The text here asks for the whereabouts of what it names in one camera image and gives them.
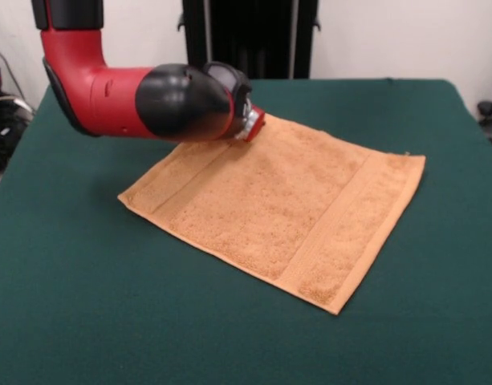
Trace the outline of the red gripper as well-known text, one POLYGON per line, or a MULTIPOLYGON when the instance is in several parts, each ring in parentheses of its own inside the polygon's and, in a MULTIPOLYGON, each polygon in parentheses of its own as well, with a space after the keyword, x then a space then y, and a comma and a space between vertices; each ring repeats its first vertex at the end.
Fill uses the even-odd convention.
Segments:
POLYGON ((252 141, 265 124, 265 112, 253 106, 246 120, 245 141, 252 141))

